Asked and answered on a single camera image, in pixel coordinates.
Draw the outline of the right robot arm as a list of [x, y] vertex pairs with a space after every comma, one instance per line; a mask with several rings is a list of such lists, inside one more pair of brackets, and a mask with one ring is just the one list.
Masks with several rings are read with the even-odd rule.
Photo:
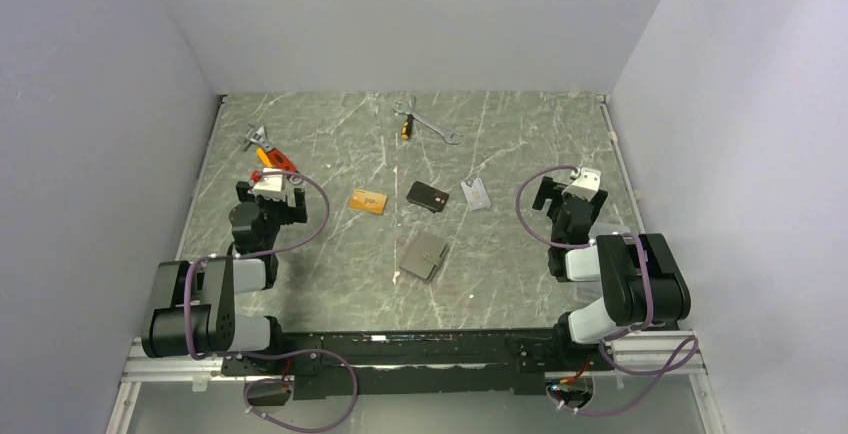
[[574, 369], [597, 344], [620, 332], [688, 317], [691, 295], [661, 234], [591, 234], [607, 192], [593, 173], [569, 184], [544, 176], [532, 208], [551, 220], [549, 273], [562, 283], [597, 283], [600, 296], [566, 313], [551, 342], [557, 365]]

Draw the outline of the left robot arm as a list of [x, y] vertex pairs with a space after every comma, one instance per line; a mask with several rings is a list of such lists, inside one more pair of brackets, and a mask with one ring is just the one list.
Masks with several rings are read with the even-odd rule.
[[236, 313], [236, 296], [267, 290], [276, 282], [279, 262], [271, 255], [253, 259], [244, 254], [274, 248], [280, 228], [308, 221], [301, 188], [272, 188], [263, 183], [258, 193], [237, 183], [239, 203], [228, 215], [232, 243], [221, 258], [208, 259], [188, 279], [187, 260], [158, 265], [141, 334], [150, 358], [189, 353], [187, 333], [197, 354], [248, 352], [248, 361], [264, 374], [279, 371], [287, 360], [286, 344], [275, 338], [271, 316]]

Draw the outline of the grey card holder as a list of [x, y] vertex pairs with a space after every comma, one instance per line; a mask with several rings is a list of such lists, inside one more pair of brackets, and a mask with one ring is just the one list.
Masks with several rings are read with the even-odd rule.
[[449, 250], [444, 239], [427, 232], [420, 232], [409, 243], [398, 263], [401, 273], [429, 282], [443, 264]]

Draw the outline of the gold credit card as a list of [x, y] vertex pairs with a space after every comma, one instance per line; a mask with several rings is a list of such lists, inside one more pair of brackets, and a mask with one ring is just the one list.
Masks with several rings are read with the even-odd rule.
[[388, 196], [382, 193], [355, 189], [348, 207], [354, 210], [381, 215], [384, 212]]

